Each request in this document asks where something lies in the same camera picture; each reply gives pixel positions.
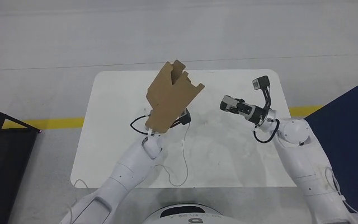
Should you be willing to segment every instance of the cardboard flap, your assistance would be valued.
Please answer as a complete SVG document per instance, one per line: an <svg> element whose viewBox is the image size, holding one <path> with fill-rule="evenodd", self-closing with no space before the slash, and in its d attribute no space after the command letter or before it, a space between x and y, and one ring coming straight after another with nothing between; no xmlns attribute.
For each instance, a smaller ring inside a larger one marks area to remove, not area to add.
<svg viewBox="0 0 358 224"><path fill-rule="evenodd" d="M148 87L147 100L154 109L172 88L172 79L169 75L173 70L170 62L167 62L159 71L154 81Z"/></svg>
<svg viewBox="0 0 358 224"><path fill-rule="evenodd" d="M179 77L183 74L183 70L185 69L185 65L181 63L179 60L175 60L175 62L172 64L173 70L171 72L172 77L172 84L179 79Z"/></svg>
<svg viewBox="0 0 358 224"><path fill-rule="evenodd" d="M173 122L204 87L201 83L197 87L194 86L188 82L185 75L179 77L170 93L152 111L145 125L159 133L167 132Z"/></svg>

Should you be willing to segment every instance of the black frame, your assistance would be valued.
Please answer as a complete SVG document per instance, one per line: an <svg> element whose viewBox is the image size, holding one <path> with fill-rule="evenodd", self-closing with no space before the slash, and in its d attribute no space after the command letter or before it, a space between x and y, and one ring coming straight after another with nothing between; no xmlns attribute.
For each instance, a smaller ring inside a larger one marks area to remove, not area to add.
<svg viewBox="0 0 358 224"><path fill-rule="evenodd" d="M2 129L5 120L25 128ZM0 223L8 223L23 174L41 130L0 112Z"/></svg>

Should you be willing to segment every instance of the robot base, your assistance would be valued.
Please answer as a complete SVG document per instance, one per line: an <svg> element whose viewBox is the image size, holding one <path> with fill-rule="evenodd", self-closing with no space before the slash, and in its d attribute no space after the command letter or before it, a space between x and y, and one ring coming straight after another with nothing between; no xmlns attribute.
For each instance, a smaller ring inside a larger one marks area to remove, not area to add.
<svg viewBox="0 0 358 224"><path fill-rule="evenodd" d="M218 211L200 204L177 204L157 210L143 224L240 224L241 222L222 216Z"/></svg>

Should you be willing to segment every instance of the white cable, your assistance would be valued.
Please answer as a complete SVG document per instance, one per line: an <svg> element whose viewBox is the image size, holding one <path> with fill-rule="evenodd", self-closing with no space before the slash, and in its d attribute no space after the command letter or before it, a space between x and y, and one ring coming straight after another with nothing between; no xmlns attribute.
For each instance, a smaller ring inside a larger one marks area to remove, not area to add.
<svg viewBox="0 0 358 224"><path fill-rule="evenodd" d="M69 206L68 204L66 204L66 206L68 207L69 213L70 213L70 215L71 215L71 219L70 219L69 224L72 224L72 223L73 223L73 222L72 222L72 220L73 220L73 212L72 212L72 208L71 208L71 206Z"/></svg>
<svg viewBox="0 0 358 224"><path fill-rule="evenodd" d="M168 174L168 181L169 183L172 185L172 186L182 186L183 184L185 184L186 180L188 179L188 176L189 176L189 169L188 169L188 164L186 162L186 159L185 159L185 154L184 154L184 151L185 151L185 138L186 138L186 134L188 133L188 130L189 130L189 127L190 127L190 123L188 125L188 128L186 129L186 132L185 132L185 135L184 135L184 138L181 142L181 149L182 149L182 153L183 153L183 158L184 158L184 162L185 162L185 167L186 167L186 177L185 177L185 180L181 183L181 184L173 184L172 181L170 180L170 173L168 172L167 168L161 164L157 164L155 166L161 166L164 168L164 170L167 172Z"/></svg>
<svg viewBox="0 0 358 224"><path fill-rule="evenodd" d="M332 174L332 179L333 179L333 183L335 184L336 187L332 186L332 184L329 182L328 177L327 177L327 170L329 170L329 171L331 172L331 174ZM337 178L336 178L336 176L335 176L335 174L334 174L332 168L326 167L326 169L324 170L324 177L326 177L326 181L327 181L329 187L330 187L332 190L334 190L335 192L338 192L338 194L342 197L343 203L344 203L347 207L349 207L352 211L354 211L355 213L358 213L357 210L355 210L354 208L352 208L352 207L348 204L348 202L346 202L344 196L343 196L342 193L341 193L340 184L338 183L338 180L337 180Z"/></svg>
<svg viewBox="0 0 358 224"><path fill-rule="evenodd" d="M81 182L86 186L86 188L87 188L88 191L90 190L90 189L88 188L86 182L84 182L84 180L82 180L82 179L76 180L76 182L74 182L73 186L76 187L76 184L77 184L79 181L81 181ZM66 206L68 207L69 213L70 213L70 215L71 215L69 224L72 224L72 223L73 223L73 211L72 211L72 207L69 206L68 204L66 204Z"/></svg>

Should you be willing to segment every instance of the dark blue surface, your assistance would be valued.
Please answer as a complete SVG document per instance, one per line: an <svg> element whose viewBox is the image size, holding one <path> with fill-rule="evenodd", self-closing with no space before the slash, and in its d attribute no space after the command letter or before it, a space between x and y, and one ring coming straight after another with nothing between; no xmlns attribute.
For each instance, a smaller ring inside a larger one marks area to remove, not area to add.
<svg viewBox="0 0 358 224"><path fill-rule="evenodd" d="M317 136L348 204L358 209L358 86L305 120Z"/></svg>

